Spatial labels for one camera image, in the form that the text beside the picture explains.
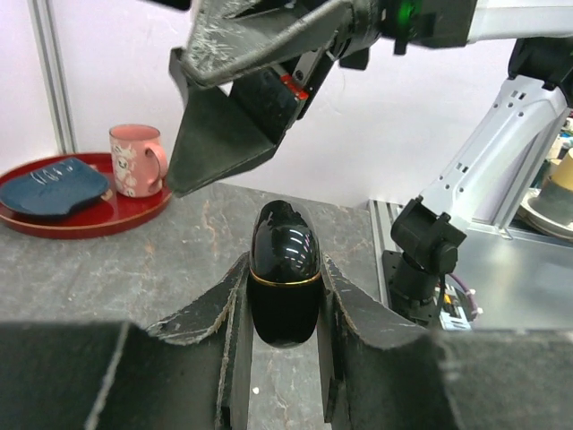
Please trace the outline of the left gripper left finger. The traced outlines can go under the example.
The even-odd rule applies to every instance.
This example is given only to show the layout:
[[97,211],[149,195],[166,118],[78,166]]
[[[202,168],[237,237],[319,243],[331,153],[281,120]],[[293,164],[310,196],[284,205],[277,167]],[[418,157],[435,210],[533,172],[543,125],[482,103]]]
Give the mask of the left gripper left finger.
[[3,322],[4,429],[245,429],[252,320],[240,256],[214,287],[142,328]]

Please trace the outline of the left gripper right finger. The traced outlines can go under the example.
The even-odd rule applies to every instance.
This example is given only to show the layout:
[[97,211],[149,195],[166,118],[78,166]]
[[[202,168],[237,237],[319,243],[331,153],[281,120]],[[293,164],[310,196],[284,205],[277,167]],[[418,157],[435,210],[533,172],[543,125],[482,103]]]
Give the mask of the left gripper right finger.
[[427,330],[329,256],[321,276],[321,396],[333,428],[571,428],[570,331]]

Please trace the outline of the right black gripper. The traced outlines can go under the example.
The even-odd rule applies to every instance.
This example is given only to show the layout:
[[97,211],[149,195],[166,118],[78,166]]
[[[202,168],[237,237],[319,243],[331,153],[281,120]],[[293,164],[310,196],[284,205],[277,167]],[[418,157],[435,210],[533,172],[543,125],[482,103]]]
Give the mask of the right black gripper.
[[430,33],[427,1],[193,1],[191,12],[187,44],[170,54],[174,82],[234,82],[230,98],[187,87],[167,172],[177,197],[271,159],[335,63],[363,70],[378,39],[403,55]]

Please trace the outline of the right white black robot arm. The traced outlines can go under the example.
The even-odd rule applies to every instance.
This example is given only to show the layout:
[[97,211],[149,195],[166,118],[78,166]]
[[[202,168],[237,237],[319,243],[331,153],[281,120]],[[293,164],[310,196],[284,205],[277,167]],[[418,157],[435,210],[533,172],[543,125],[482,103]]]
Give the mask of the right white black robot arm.
[[399,213],[390,307],[420,325],[445,318],[445,279],[501,169],[572,107],[568,1],[173,1],[192,12],[169,72],[184,101],[167,185],[177,196],[271,159],[334,64],[363,70],[370,47],[464,47],[514,39],[507,79],[440,175]]

